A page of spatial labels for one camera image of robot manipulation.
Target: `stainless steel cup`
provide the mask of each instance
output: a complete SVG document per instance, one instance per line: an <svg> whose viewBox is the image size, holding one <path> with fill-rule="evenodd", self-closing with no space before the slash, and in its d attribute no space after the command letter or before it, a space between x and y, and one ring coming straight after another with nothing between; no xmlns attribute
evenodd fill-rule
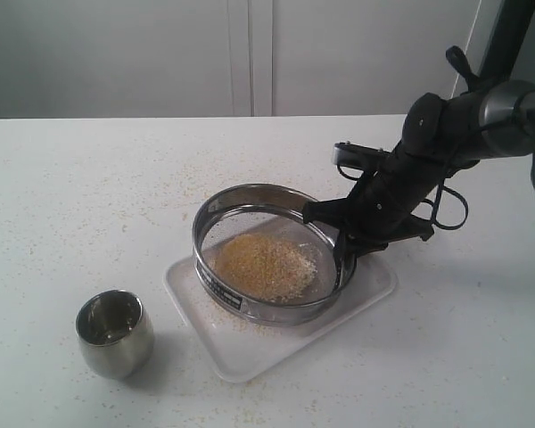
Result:
<svg viewBox="0 0 535 428"><path fill-rule="evenodd" d="M132 292L97 294L81 308L75 324L87 365L103 377L124 379L151 356L151 320Z"/></svg>

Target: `plastic tray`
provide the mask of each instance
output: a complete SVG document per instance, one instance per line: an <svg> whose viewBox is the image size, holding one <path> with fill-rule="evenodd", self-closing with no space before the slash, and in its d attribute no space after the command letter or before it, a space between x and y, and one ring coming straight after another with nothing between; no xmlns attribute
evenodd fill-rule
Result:
<svg viewBox="0 0 535 428"><path fill-rule="evenodd" d="M247 382L333 330L383 297L398 283L380 257L365 256L335 304L321 317L295 327L256 325L222 309L206 293L193 258L166 272L164 284L187 325L198 335L216 374L231 383Z"/></svg>

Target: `white cabinet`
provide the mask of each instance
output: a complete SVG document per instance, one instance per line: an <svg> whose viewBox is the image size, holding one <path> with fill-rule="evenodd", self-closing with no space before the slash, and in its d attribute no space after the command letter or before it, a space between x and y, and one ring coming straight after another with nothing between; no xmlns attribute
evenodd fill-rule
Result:
<svg viewBox="0 0 535 428"><path fill-rule="evenodd" d="M406 112L501 0L0 0L0 117Z"/></svg>

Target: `white table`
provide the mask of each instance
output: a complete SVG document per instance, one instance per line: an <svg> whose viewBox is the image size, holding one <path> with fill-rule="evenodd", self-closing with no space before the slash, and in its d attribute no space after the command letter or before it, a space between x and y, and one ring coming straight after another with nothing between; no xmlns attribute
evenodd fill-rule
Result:
<svg viewBox="0 0 535 428"><path fill-rule="evenodd" d="M529 158L458 174L463 229L393 244L394 294L247 384L212 373L163 288L208 196L247 182L343 196L332 144L390 149L402 121L0 121L0 427L535 428ZM92 374L74 333L79 307L114 287L141 297L157 333L125 383Z"/></svg>

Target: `metal sieve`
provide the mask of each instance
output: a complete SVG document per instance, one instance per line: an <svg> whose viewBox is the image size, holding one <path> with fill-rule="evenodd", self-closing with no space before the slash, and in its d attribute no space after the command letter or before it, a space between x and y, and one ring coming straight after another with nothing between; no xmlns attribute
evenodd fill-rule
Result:
<svg viewBox="0 0 535 428"><path fill-rule="evenodd" d="M193 223L196 273L206 292L222 308L263 325L298 325L330 308L349 281L355 258L333 257L336 229L321 223L304 225L301 210L315 200L279 185L231 187L209 198ZM222 246L241 234L258 233L296 244L316 268L302 295L286 301L268 301L246 295L223 281L215 271Z"/></svg>

